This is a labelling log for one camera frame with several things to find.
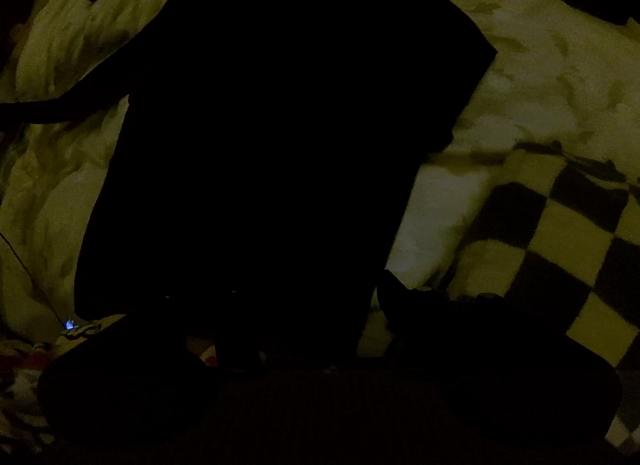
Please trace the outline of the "black white checkered cloth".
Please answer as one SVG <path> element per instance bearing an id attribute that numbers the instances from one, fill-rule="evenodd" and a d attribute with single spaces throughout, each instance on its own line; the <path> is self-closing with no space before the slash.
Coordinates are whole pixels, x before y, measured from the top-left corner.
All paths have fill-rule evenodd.
<path id="1" fill-rule="evenodd" d="M 442 283 L 491 293 L 605 359 L 622 381 L 606 441 L 639 454 L 639 185 L 612 162 L 520 143 Z"/>

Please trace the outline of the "black t-shirt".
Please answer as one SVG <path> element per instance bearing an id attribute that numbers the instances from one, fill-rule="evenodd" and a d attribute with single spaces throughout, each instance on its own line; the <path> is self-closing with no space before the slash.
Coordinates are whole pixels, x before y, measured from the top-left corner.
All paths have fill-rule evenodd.
<path id="1" fill-rule="evenodd" d="M 75 315 L 370 289 L 496 55 L 450 0 L 167 0 L 67 93 L 128 104 Z"/>

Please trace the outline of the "floral light bed sheet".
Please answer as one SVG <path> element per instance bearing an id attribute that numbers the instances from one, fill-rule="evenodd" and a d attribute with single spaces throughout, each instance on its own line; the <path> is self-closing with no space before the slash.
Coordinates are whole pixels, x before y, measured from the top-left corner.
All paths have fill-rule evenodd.
<path id="1" fill-rule="evenodd" d="M 1 0 L 17 9 L 1 98 L 61 92 L 133 36 L 166 0 Z M 388 260 L 405 284 L 446 263 L 484 192 L 488 164 L 521 140 L 639 173 L 639 27 L 616 26 L 562 0 L 451 0 L 498 54 L 454 130 L 423 169 Z M 122 106 L 77 132 L 35 126 L 1 149 L 1 318 L 50 341 L 72 310 L 89 211 L 125 116 Z"/>

